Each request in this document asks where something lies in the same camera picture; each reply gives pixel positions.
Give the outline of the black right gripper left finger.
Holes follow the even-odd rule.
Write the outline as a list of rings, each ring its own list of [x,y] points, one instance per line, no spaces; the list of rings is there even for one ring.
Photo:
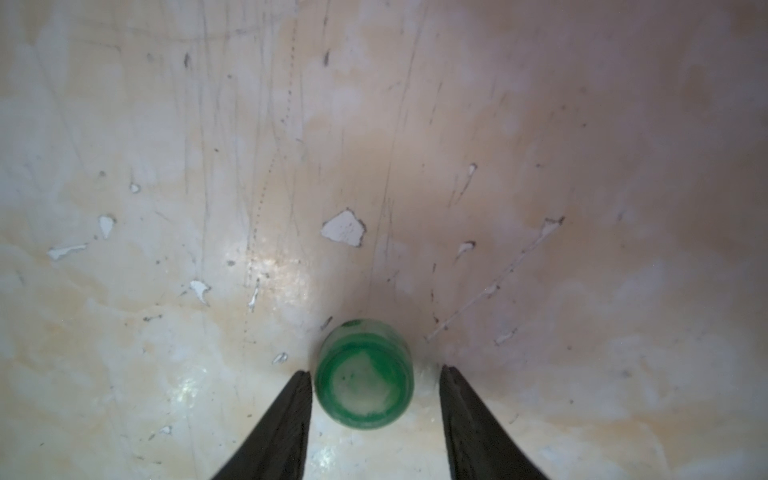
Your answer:
[[[214,477],[301,480],[307,457],[312,399],[311,374],[301,370],[295,372],[239,449]]]

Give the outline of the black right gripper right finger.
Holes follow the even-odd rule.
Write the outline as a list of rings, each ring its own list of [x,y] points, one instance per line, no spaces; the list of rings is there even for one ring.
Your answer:
[[[545,477],[514,443],[457,368],[442,367],[439,393],[453,480]]]

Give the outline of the green paint jar lid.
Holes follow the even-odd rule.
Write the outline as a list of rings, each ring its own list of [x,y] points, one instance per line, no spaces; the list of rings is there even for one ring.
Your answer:
[[[349,320],[322,343],[314,375],[323,410],[337,423],[374,430],[398,420],[413,397],[412,355],[389,324]]]

